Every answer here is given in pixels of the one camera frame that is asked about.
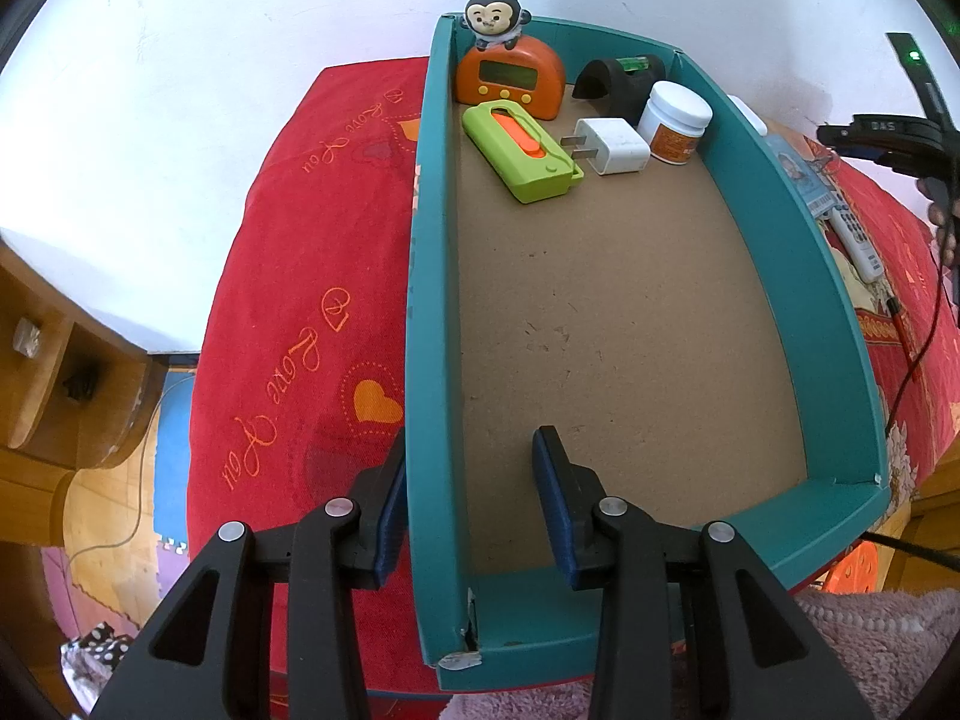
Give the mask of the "person right hand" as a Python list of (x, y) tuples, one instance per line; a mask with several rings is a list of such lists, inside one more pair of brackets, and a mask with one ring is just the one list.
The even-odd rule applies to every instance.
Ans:
[(939, 181), (919, 181), (918, 190), (929, 200), (928, 221), (935, 227), (935, 240), (942, 265), (952, 266), (957, 260), (958, 249), (958, 200), (953, 200), (952, 210), (939, 202), (942, 185)]

